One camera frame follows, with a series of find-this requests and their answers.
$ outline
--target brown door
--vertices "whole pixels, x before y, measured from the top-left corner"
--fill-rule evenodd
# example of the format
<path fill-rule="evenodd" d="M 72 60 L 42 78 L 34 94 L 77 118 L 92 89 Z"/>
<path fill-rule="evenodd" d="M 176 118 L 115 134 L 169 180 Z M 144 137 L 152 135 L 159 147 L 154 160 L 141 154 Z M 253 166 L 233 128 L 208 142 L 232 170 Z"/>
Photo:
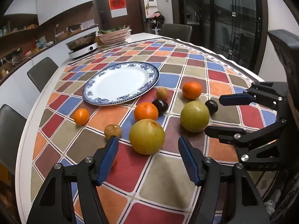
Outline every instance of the brown door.
<path fill-rule="evenodd" d="M 127 15 L 114 18 L 112 18 L 111 15 L 109 0 L 95 1 L 103 29 L 108 30 L 114 27 L 122 27 L 124 25 L 129 25 L 132 29 L 132 34 L 144 32 L 140 9 L 140 0 L 125 0 Z"/>

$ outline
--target silver bolt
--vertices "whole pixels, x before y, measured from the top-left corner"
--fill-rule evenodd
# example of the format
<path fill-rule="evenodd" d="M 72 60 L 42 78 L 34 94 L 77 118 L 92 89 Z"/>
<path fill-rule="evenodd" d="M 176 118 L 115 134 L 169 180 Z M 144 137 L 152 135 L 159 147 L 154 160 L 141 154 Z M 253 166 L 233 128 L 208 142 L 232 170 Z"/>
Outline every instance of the silver bolt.
<path fill-rule="evenodd" d="M 93 158 L 92 158 L 91 156 L 88 156 L 87 158 L 84 159 L 84 161 L 85 161 L 86 163 L 90 163 L 90 162 L 93 161 Z"/>
<path fill-rule="evenodd" d="M 242 161 L 248 161 L 248 159 L 249 159 L 249 156 L 247 154 L 244 154 L 241 156 Z"/>
<path fill-rule="evenodd" d="M 56 164 L 54 165 L 54 168 L 55 168 L 55 169 L 60 169 L 61 167 L 62 167 L 61 163 L 56 163 Z"/>
<path fill-rule="evenodd" d="M 210 158 L 210 157 L 205 157 L 205 158 L 204 158 L 204 161 L 205 161 L 206 163 L 211 163 L 211 158 Z"/>
<path fill-rule="evenodd" d="M 234 138 L 235 139 L 239 139 L 241 137 L 241 135 L 239 134 L 239 133 L 236 133 L 235 135 L 234 135 Z"/>
<path fill-rule="evenodd" d="M 243 168 L 243 164 L 241 164 L 241 163 L 238 162 L 238 163 L 236 164 L 236 167 L 237 167 L 238 169 L 242 169 L 242 168 Z"/>

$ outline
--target plate rim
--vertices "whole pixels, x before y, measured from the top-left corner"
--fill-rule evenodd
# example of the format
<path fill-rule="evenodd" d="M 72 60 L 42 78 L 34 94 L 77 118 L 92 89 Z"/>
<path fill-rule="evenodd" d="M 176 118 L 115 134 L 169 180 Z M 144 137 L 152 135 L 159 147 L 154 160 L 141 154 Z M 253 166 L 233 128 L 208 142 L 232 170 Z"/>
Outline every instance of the plate rim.
<path fill-rule="evenodd" d="M 119 64 L 123 64 L 123 65 L 125 65 L 125 64 L 131 64 L 131 63 L 138 63 L 138 64 L 148 65 L 148 66 L 152 67 L 154 71 L 156 71 L 156 73 L 157 73 L 157 77 L 155 78 L 155 81 L 153 82 L 153 84 L 152 84 L 146 91 L 144 91 L 143 93 L 140 93 L 138 96 L 135 96 L 135 97 L 133 97 L 133 98 L 126 99 L 126 100 L 124 99 L 124 100 L 121 101 L 121 102 L 117 102 L 117 103 L 109 103 L 109 104 L 107 104 L 107 103 L 93 103 L 93 102 L 90 102 L 90 101 L 86 98 L 84 92 L 85 92 L 85 90 L 86 90 L 86 86 L 87 86 L 87 84 L 88 84 L 89 81 L 91 81 L 91 80 L 92 80 L 93 78 L 95 78 L 98 74 L 102 73 L 102 72 L 105 71 L 105 70 L 108 70 L 108 69 L 111 68 L 111 67 L 115 67 L 116 65 L 119 65 Z M 154 65 L 148 63 L 148 62 L 143 62 L 143 61 L 128 61 L 128 62 L 117 63 L 117 64 L 114 64 L 114 65 L 108 66 L 108 67 L 104 68 L 103 70 L 98 71 L 95 75 L 93 75 L 93 76 L 86 82 L 86 84 L 84 85 L 82 96 L 83 96 L 83 99 L 84 99 L 87 103 L 89 103 L 89 104 L 91 104 L 91 105 L 97 105 L 97 106 L 119 105 L 119 104 L 122 104 L 122 103 L 125 103 L 125 102 L 128 102 L 128 101 L 131 101 L 131 100 L 133 100 L 133 99 L 136 99 L 136 98 L 140 97 L 141 95 L 147 93 L 149 90 L 151 90 L 151 89 L 156 85 L 156 83 L 157 83 L 158 80 L 159 80 L 159 77 L 160 77 L 159 69 L 156 68 Z"/>

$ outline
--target blue and white plate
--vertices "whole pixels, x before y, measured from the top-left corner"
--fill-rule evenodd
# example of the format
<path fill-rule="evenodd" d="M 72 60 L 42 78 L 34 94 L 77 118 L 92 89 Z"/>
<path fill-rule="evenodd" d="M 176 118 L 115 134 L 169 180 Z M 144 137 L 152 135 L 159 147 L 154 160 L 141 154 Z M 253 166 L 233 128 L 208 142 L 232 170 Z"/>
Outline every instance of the blue and white plate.
<path fill-rule="evenodd" d="M 124 103 L 149 91 L 158 79 L 158 69 L 146 62 L 112 65 L 89 79 L 83 98 L 93 105 Z"/>

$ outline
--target table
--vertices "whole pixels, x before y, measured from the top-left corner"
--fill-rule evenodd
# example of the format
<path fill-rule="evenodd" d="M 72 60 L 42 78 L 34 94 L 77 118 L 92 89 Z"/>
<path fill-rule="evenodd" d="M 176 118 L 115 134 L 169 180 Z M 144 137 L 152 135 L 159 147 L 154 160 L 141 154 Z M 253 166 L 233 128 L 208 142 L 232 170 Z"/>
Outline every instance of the table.
<path fill-rule="evenodd" d="M 234 164 L 233 146 L 210 139 L 204 132 L 188 133 L 179 123 L 182 108 L 189 101 L 182 86 L 197 81 L 202 94 L 197 99 L 218 101 L 222 94 L 240 93 L 261 78 L 223 56 L 191 44 L 147 34 L 134 35 L 132 43 L 89 55 L 75 64 L 61 66 L 35 103 L 22 135 L 16 168 L 16 196 L 25 223 L 45 177 L 52 166 L 77 164 L 106 143 L 104 128 L 118 124 L 123 130 L 117 163 L 98 193 L 110 224 L 186 223 L 200 188 L 189 180 L 177 147 L 178 137 L 187 135 L 191 144 L 218 162 Z M 83 101 L 84 84 L 103 68 L 125 61 L 146 61 L 156 66 L 160 78 L 153 89 L 136 100 L 113 106 L 93 106 Z M 141 102 L 151 102 L 159 87 L 166 87 L 169 109 L 157 120 L 165 130 L 159 153 L 136 153 L 129 142 L 135 123 L 133 111 Z M 229 125 L 254 131 L 275 121 L 276 112 L 255 103 L 246 106 L 219 105 L 211 125 Z M 74 123 L 73 114 L 86 108 L 87 125 Z M 269 191 L 276 172 L 250 172 L 261 196 Z M 72 183 L 77 223 L 83 223 L 76 183 Z M 220 188 L 215 221 L 220 219 L 225 185 Z"/>

